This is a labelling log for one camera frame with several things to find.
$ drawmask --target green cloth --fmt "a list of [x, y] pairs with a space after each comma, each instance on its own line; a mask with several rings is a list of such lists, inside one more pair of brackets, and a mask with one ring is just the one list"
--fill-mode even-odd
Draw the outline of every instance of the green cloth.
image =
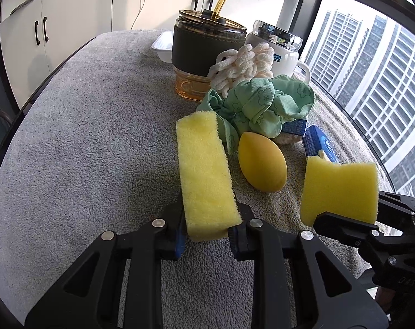
[[218, 133], [227, 150], [233, 153], [243, 132], [268, 138], [278, 136], [282, 124], [304, 119], [314, 106], [314, 92], [304, 82], [279, 75], [243, 81], [229, 90], [226, 98], [211, 89], [197, 111], [217, 113]]

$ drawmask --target blue box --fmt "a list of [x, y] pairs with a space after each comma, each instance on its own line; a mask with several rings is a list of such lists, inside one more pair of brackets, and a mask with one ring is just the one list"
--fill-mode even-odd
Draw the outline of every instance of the blue box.
[[303, 136], [307, 129], [307, 119], [297, 119], [294, 121], [288, 121], [282, 124], [282, 131], [286, 134]]
[[319, 151], [323, 150], [331, 162], [339, 162], [328, 137], [316, 125], [311, 125], [307, 128], [305, 136], [302, 137], [302, 142], [307, 157], [321, 156]]

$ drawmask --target metal screw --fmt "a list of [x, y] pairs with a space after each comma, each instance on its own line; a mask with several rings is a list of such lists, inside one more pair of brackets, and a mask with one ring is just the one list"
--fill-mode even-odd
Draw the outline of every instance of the metal screw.
[[249, 221], [249, 224], [253, 228], [260, 228], [262, 226], [262, 220], [261, 219], [252, 219]]
[[165, 220], [163, 220], [163, 219], [156, 219], [156, 220], [153, 220], [153, 222], [151, 224], [155, 228], [163, 228], [165, 226]]
[[104, 231], [101, 234], [101, 239], [108, 241], [115, 237], [115, 233], [113, 231]]
[[308, 231], [308, 230], [303, 230], [300, 233], [300, 236], [302, 236], [302, 238], [304, 240], [312, 240], [314, 238], [314, 234], [311, 231]]

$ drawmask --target black cabinet handle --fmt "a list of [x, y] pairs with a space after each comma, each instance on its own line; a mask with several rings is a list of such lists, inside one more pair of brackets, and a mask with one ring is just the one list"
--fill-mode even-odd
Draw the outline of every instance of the black cabinet handle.
[[38, 21], [36, 21], [36, 23], [34, 24], [35, 30], [36, 30], [36, 43], [39, 46], [40, 45], [40, 41], [39, 41], [39, 37], [37, 36], [37, 25], [39, 24]]
[[44, 40], [47, 42], [49, 41], [49, 38], [46, 36], [46, 16], [43, 17], [43, 32], [44, 32]]

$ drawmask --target white jar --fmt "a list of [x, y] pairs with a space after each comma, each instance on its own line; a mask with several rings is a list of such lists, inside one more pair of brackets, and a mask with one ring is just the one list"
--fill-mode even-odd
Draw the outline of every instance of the white jar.
[[297, 52], [302, 45], [300, 37], [265, 22], [255, 21], [253, 31], [246, 37], [246, 43], [255, 47], [261, 42], [268, 43], [275, 50], [272, 66], [273, 76], [281, 74], [292, 76], [294, 69], [300, 67], [305, 71], [305, 83], [310, 82], [310, 68], [299, 60]]

